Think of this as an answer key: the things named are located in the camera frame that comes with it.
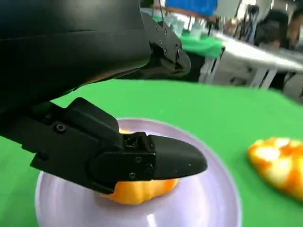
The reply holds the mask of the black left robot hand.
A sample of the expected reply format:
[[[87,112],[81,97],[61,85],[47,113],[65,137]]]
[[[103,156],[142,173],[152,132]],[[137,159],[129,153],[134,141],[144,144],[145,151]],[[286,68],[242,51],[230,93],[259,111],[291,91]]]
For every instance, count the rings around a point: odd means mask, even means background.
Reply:
[[[0,134],[35,154],[31,166],[112,194],[118,182],[182,178],[207,169],[186,142],[121,134],[117,119],[84,98],[52,100],[135,71],[181,75],[190,59],[138,0],[3,0]]]

